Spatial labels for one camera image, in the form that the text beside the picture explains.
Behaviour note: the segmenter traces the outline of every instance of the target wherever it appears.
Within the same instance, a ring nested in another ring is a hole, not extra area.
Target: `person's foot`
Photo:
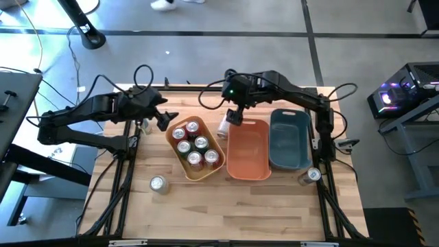
[[[204,3],[206,0],[183,0],[187,3]]]
[[[154,3],[151,3],[151,8],[157,11],[169,11],[175,10],[177,8],[176,2],[170,3],[166,0],[157,0]]]

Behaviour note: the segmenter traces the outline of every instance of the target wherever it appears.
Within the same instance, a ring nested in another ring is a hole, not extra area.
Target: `blue plastic basket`
[[[271,114],[270,165],[281,169],[304,169],[311,165],[308,157],[310,117],[300,110],[276,109]]]

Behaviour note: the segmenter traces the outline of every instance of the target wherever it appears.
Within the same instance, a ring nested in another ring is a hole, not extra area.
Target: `wooden table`
[[[324,95],[332,90],[333,87],[318,88],[319,93]],[[217,110],[204,109],[198,103],[198,92],[162,92],[162,95],[169,101],[158,107],[160,111],[180,113],[173,120],[174,123],[197,115],[203,118],[213,134],[227,109],[235,108],[225,102]],[[202,101],[208,106],[215,106],[221,101],[220,94],[205,93]],[[340,111],[337,102],[333,102],[332,107]],[[303,110],[289,102],[278,101],[246,110],[244,117],[263,119],[269,123],[270,113],[277,108]],[[249,182],[231,178],[223,167],[206,180],[191,182],[185,178],[176,155],[165,140],[164,132],[160,132],[155,124],[152,121],[152,134],[142,135],[139,143],[124,238],[324,240],[316,184],[302,187],[297,183],[297,177],[303,170],[273,170],[267,180]],[[123,127],[124,123],[107,122],[104,134],[120,135]],[[333,135],[340,133],[343,127],[341,117],[335,115]],[[227,153],[227,142],[221,139],[217,141]],[[337,153],[337,157],[351,164],[349,156]],[[111,156],[105,154],[96,161],[89,191],[111,160]],[[334,162],[332,167],[340,207],[358,231],[368,235],[354,173],[338,162]],[[81,233],[92,226],[107,206],[115,168],[116,165],[108,170],[91,198]],[[150,179],[156,175],[166,177],[171,183],[171,191],[166,196],[152,192],[149,187]],[[330,206],[328,209],[331,229],[336,234]],[[116,208],[113,230],[118,215],[119,208]]]

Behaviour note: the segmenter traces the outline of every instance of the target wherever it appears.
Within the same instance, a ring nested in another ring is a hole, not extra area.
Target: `concrete floor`
[[[314,32],[417,34],[414,18],[406,12],[409,2],[308,0],[308,6]],[[81,63],[81,85],[87,90],[98,73],[104,73],[118,83],[132,83],[132,73],[142,63],[154,69],[155,83],[163,83],[166,76],[171,84],[185,83],[186,80],[206,84],[221,78],[226,69],[234,68],[243,72],[275,69],[294,84],[316,85],[307,38],[248,37],[239,33],[305,33],[300,0],[207,0],[204,5],[178,1],[179,9],[169,13],[153,12],[149,4],[150,1],[146,0],[131,0],[129,4],[101,0],[99,9],[88,17],[102,30],[219,31],[228,32],[227,36],[107,36],[107,43],[92,51],[83,48],[79,36],[72,36],[72,47]],[[38,29],[72,26],[56,0],[30,0],[25,9]],[[53,11],[53,14],[44,14],[48,11]],[[29,27],[27,19],[17,8],[4,12],[0,19],[3,21],[0,28]],[[41,69],[45,72],[45,79],[74,101],[75,70],[66,37],[40,37],[44,47]],[[35,35],[0,34],[0,40],[0,66],[31,71],[37,65],[39,48]],[[349,121],[348,137],[361,140],[355,146],[352,158],[358,171],[364,208],[414,209],[426,242],[431,246],[439,246],[439,198],[404,201],[405,193],[417,187],[414,175],[407,159],[391,153],[385,146],[377,133],[379,121],[372,118],[366,97],[406,62],[439,60],[438,45],[439,40],[433,39],[316,39],[324,85],[355,82],[359,86],[354,96],[340,104]],[[147,73],[143,76],[147,82]],[[109,84],[99,82],[93,93],[111,90]],[[40,92],[59,106],[66,104],[46,86],[42,86]],[[37,103],[40,111],[52,109],[40,96],[37,96]],[[78,128],[99,131],[93,124]],[[398,140],[392,141],[398,147]],[[437,148],[434,145],[423,155],[433,162]],[[3,219],[9,217],[15,203],[13,191],[13,188],[9,190],[9,199],[0,205],[0,242],[72,236],[73,221],[75,215],[80,214],[82,201],[32,198],[24,211],[27,216],[35,218],[32,224],[8,228]],[[46,206],[36,209],[32,205]]]

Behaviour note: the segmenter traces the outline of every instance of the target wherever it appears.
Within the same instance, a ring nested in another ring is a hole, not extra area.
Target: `orange plastic basket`
[[[210,170],[210,169],[204,168],[199,172],[195,172],[190,168],[187,160],[181,158],[180,155],[178,155],[177,144],[175,144],[174,140],[172,139],[172,131],[175,128],[185,126],[187,124],[187,122],[190,122],[190,121],[197,121],[199,123],[199,125],[201,127],[201,135],[205,136],[209,140],[209,147],[211,149],[215,150],[216,152],[218,152],[219,166],[217,169]],[[200,117],[196,117],[196,116],[188,117],[186,119],[183,119],[182,121],[179,121],[178,123],[174,124],[173,126],[169,127],[166,131],[166,140],[172,146],[172,150],[176,154],[178,160],[180,161],[180,163],[183,167],[183,170],[185,171],[186,178],[189,179],[190,181],[199,181],[199,180],[202,180],[202,179],[212,175],[213,173],[215,173],[216,171],[221,169],[221,167],[226,162],[226,155],[224,154],[220,145],[218,145],[217,141],[215,140],[215,138],[213,137],[213,135],[211,134],[211,132],[207,128],[203,119],[201,119]]]
[[[272,171],[268,163],[268,123],[244,119],[230,125],[227,145],[227,172],[236,179],[265,180]]]

